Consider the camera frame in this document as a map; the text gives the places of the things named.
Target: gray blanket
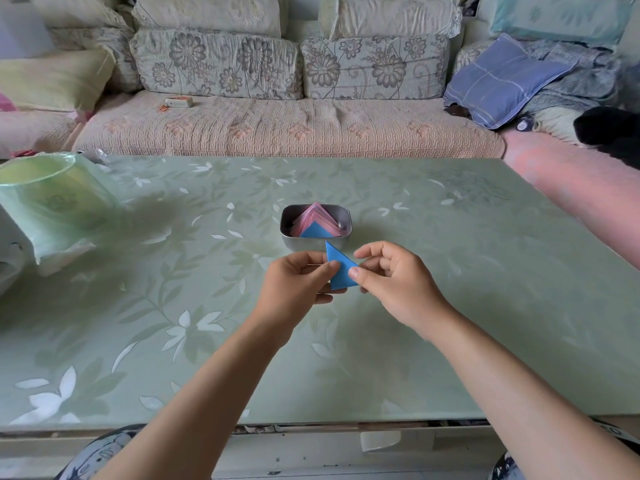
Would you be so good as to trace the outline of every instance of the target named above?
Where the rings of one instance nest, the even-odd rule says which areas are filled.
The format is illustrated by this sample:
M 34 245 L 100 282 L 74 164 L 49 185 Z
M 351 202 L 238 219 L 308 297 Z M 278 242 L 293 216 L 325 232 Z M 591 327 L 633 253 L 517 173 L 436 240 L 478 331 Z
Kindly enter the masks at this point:
M 551 40 L 520 43 L 532 57 L 575 67 L 562 79 L 542 88 L 521 113 L 538 112 L 554 106 L 585 112 L 592 107 L 616 104 L 621 63 L 613 58 L 610 50 Z

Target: forearm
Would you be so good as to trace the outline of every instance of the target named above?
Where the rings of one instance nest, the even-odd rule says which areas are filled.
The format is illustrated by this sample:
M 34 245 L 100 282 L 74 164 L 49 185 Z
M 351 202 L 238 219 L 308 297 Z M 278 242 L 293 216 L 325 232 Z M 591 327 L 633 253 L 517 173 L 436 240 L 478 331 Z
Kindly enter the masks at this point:
M 240 327 L 96 480 L 210 478 L 278 350 L 280 341 L 271 334 L 260 326 Z
M 428 337 L 452 364 L 527 480 L 640 478 L 640 460 L 457 312 Z

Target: person's left hand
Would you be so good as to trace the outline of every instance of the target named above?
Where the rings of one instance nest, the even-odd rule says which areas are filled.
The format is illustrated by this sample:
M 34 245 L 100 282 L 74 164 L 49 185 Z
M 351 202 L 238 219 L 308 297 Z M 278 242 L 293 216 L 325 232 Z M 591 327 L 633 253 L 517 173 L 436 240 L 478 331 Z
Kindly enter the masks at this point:
M 319 251 L 300 251 L 272 262 L 264 276 L 260 298 L 247 321 L 267 324 L 283 333 L 286 342 L 313 305 L 331 303 L 329 280 L 340 270 L 338 261 L 327 262 Z

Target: pink blanket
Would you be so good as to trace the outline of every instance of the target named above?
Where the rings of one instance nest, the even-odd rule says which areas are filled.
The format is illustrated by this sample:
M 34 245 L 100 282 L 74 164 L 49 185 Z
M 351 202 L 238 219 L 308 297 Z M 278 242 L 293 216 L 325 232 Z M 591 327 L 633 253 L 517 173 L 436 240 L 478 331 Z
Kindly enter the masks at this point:
M 640 171 L 548 134 L 500 133 L 511 168 L 640 269 Z

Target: blue plaid pillow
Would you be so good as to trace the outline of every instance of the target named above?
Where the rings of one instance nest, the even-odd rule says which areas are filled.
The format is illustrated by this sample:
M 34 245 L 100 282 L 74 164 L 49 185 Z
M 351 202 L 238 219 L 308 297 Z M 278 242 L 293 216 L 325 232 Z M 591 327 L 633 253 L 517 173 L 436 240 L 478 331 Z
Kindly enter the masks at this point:
M 444 93 L 445 105 L 460 104 L 480 126 L 498 129 L 540 89 L 571 69 L 530 57 L 516 40 L 502 34 L 475 62 L 456 72 Z

